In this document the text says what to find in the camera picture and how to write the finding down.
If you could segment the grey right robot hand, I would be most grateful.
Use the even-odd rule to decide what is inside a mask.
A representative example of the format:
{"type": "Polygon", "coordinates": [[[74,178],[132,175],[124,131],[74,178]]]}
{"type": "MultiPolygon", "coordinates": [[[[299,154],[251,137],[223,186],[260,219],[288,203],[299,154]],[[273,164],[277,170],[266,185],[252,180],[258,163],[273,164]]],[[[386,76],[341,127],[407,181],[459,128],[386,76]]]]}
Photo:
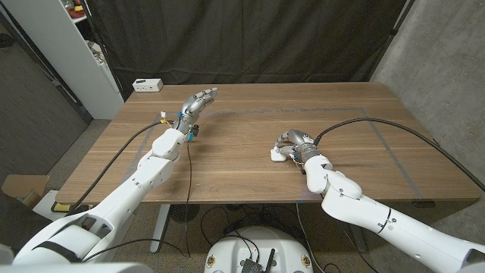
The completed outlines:
{"type": "Polygon", "coordinates": [[[282,133],[270,153],[273,162],[284,162],[291,158],[294,162],[302,164],[314,156],[321,155],[314,139],[300,130],[282,133]]]}

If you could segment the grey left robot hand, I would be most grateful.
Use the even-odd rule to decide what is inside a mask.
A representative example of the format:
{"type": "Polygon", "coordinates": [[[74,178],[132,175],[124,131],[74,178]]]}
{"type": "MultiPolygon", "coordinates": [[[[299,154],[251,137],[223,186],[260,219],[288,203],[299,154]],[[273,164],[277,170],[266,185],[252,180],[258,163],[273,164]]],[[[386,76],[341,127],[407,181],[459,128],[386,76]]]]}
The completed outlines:
{"type": "Polygon", "coordinates": [[[174,129],[188,136],[202,110],[214,101],[216,95],[217,87],[213,87],[190,96],[183,103],[177,121],[174,123],[174,129]]]}

